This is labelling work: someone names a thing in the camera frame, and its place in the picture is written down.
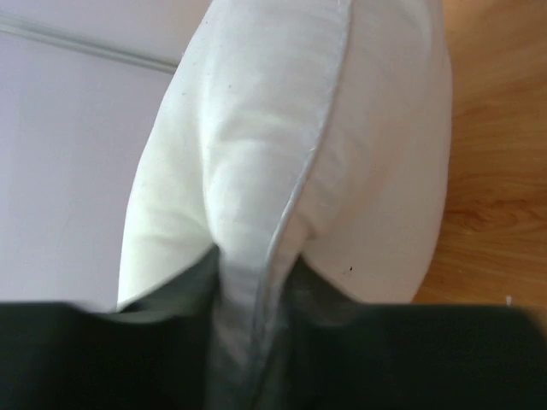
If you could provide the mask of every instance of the white wall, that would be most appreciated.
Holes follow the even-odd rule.
[[[177,17],[162,3],[180,9],[0,0],[0,10],[175,56],[205,8]],[[0,56],[0,300],[112,308],[126,201],[170,76],[5,34]]]
[[[209,0],[0,0],[0,11],[180,59]]]

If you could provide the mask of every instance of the wrinkled fabric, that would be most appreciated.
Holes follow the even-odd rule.
[[[266,365],[300,254],[355,299],[409,301],[438,236],[450,100],[437,0],[215,0],[138,165],[120,304],[218,244],[226,397]]]

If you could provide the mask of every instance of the wooden floor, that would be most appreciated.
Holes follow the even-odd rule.
[[[417,302],[547,306],[547,0],[445,0],[450,182]]]

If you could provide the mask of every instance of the hardwood floor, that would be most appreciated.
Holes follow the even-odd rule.
[[[445,0],[450,182],[416,302],[547,306],[547,0]]]

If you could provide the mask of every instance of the white pillow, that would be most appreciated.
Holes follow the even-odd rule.
[[[410,301],[443,213],[450,105],[439,0],[215,0],[138,166],[120,304],[212,243],[237,361],[302,253],[356,299]]]

